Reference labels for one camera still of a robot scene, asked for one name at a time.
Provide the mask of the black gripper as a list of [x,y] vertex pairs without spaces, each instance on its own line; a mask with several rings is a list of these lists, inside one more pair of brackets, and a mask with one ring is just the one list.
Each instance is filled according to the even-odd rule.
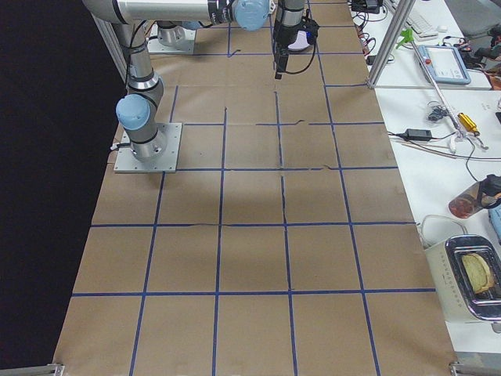
[[297,38],[298,26],[286,26],[283,23],[275,23],[273,28],[273,54],[276,64],[275,79],[280,80],[283,76],[283,60],[289,55],[289,45]]

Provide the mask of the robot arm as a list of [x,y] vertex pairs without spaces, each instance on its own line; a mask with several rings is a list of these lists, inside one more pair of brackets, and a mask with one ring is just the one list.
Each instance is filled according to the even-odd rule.
[[199,21],[157,21],[157,39],[162,45],[175,47],[186,40],[186,30],[202,28]]
[[237,23],[246,31],[261,28],[268,16],[277,15],[272,40],[277,63],[276,77],[285,74],[288,47],[299,31],[314,24],[307,18],[303,1],[86,1],[86,9],[109,23],[126,63],[126,94],[116,105],[116,115],[129,139],[130,160],[141,172],[157,169],[178,156],[181,125],[156,122],[157,108],[164,94],[164,82],[153,69],[146,40],[145,24],[157,22],[160,33]]

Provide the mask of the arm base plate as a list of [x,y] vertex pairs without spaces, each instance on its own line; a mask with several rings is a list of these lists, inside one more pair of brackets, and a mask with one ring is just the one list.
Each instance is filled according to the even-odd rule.
[[157,123],[157,136],[145,144],[132,143],[125,130],[117,149],[114,171],[117,173],[174,173],[182,139],[182,123]]
[[153,25],[150,36],[147,38],[148,51],[151,55],[192,55],[194,51],[196,32],[186,30],[186,40],[175,47],[162,45],[157,39],[157,25]]

